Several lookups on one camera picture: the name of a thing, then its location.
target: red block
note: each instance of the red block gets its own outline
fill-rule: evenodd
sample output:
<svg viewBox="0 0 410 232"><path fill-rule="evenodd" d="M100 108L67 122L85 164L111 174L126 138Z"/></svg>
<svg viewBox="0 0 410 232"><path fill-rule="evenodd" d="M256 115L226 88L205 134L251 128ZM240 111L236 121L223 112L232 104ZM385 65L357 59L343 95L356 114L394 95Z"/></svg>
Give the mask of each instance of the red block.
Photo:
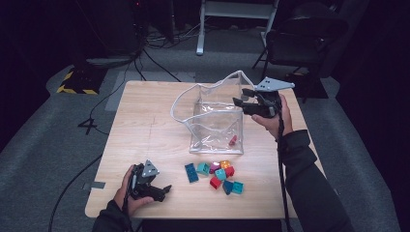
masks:
<svg viewBox="0 0 410 232"><path fill-rule="evenodd" d="M228 166L225 168L226 177L231 177L235 173L233 166Z"/></svg>
<svg viewBox="0 0 410 232"><path fill-rule="evenodd" d="M238 136L233 135L232 139L229 141L229 146L235 145L237 139L238 139Z"/></svg>
<svg viewBox="0 0 410 232"><path fill-rule="evenodd" d="M211 186L214 187L215 189L218 189L221 183L222 181L220 181L217 177L213 177L210 181Z"/></svg>

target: black chair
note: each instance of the black chair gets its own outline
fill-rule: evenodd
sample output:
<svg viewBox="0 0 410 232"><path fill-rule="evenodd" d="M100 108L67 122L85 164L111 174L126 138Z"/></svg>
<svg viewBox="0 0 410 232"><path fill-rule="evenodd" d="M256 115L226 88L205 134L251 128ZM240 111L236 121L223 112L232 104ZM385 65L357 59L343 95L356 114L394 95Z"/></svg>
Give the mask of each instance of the black chair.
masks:
<svg viewBox="0 0 410 232"><path fill-rule="evenodd" d="M265 61L261 79L265 78L268 63L307 68L308 73L303 75L307 82L305 102L315 82L320 80L318 73L330 45L347 29L347 22L332 9L318 2L305 3L297 7L277 30L266 35L266 47L252 68L255 69L259 61Z"/></svg>

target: hand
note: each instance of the hand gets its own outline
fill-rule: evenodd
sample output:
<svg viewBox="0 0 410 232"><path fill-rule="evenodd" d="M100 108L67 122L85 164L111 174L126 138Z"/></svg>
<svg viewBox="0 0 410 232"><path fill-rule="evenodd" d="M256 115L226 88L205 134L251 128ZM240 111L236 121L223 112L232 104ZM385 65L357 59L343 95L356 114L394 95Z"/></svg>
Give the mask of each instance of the hand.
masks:
<svg viewBox="0 0 410 232"><path fill-rule="evenodd" d="M123 208L124 197L126 195L126 191L127 191L127 187L128 187L128 183L129 183L129 178L132 174L132 168L133 168L133 165L127 171L126 175L124 176L122 186L120 188L118 188L117 193L115 193L115 196L114 196L114 201L115 201L115 203L117 203L117 205L120 209ZM129 198L128 198L129 216L132 216L133 213L135 213L135 211L139 207L144 206L146 204L149 204L153 201L154 201L154 198L152 198L151 196L146 196L146 197L143 197L143 198L139 198L137 200L134 200L132 197L129 196Z"/></svg>
<svg viewBox="0 0 410 232"><path fill-rule="evenodd" d="M287 106L286 98L282 94L279 94L279 96L280 96L281 104L282 104L282 119L284 123L283 135L286 135L293 131L292 117L290 116L290 110L289 110L289 107ZM265 127L266 131L269 131L269 133L275 139L278 139L278 129L279 129L279 116L278 115L269 119L269 118L264 118L262 116L253 114L251 118L257 124Z"/></svg>

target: black sleeve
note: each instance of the black sleeve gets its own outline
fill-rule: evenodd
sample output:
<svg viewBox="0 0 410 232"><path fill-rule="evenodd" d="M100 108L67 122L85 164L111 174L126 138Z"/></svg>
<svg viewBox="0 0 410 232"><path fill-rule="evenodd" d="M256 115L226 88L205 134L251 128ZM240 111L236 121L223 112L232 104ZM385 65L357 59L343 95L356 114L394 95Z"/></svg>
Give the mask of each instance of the black sleeve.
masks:
<svg viewBox="0 0 410 232"><path fill-rule="evenodd" d="M283 137L286 189L305 232L354 231L336 193L314 164L307 130Z"/></svg>
<svg viewBox="0 0 410 232"><path fill-rule="evenodd" d="M108 202L106 209L94 222L93 232L124 232L131 228L130 218L123 214L114 200Z"/></svg>

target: gray carpet floor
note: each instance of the gray carpet floor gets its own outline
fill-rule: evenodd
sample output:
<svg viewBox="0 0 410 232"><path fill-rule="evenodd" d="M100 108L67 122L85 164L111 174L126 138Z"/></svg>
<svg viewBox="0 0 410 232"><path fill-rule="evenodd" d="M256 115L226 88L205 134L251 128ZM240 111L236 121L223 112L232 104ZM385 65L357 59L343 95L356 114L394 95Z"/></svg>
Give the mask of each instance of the gray carpet floor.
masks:
<svg viewBox="0 0 410 232"><path fill-rule="evenodd" d="M203 56L195 54L196 37L172 48L146 47L146 51L172 73L194 73L195 82L214 83L242 70L257 83L262 65L255 70L251 66L262 51L261 30L211 31L205 38ZM144 54L137 65L144 72L163 73ZM50 77L46 85L50 98L0 155L0 231L46 231L64 187L103 152L105 133L109 133L115 116L115 108L106 109L107 96L126 67L107 72L99 95L57 94L70 68ZM291 70L271 66L267 75L280 77ZM136 75L134 66L128 74ZM162 80L175 81L166 75ZM390 191L335 99L338 83L331 77L322 83L328 99L298 101L329 182L340 193L357 231L399 231ZM92 117L101 132L91 130L86 135L86 129L77 125L88 119L94 107ZM88 191L82 187L94 181L98 166L97 161L68 188L55 213L53 231L91 230L94 219L84 214ZM295 231L302 231L296 219L292 224Z"/></svg>

